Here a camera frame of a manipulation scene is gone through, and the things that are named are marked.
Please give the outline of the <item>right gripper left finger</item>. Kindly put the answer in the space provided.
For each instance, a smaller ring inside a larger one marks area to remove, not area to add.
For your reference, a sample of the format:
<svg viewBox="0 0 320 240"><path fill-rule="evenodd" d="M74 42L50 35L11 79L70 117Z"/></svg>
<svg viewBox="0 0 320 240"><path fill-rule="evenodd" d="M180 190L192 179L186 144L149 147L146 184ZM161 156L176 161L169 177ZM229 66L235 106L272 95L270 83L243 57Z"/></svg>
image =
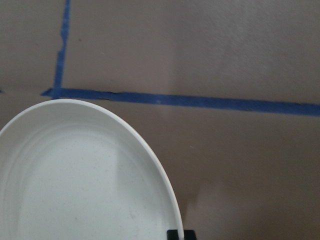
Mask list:
<svg viewBox="0 0 320 240"><path fill-rule="evenodd" d="M179 234L177 229L169 229L166 232L167 240L179 240Z"/></svg>

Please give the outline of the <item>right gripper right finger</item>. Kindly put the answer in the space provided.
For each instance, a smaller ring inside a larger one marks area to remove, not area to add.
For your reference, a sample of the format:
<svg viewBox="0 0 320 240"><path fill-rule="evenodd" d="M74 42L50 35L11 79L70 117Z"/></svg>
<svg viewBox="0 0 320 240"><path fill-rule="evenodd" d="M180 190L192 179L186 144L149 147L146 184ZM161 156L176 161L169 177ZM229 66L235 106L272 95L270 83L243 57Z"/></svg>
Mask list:
<svg viewBox="0 0 320 240"><path fill-rule="evenodd" d="M196 232L192 229L184 229L184 240L196 240Z"/></svg>

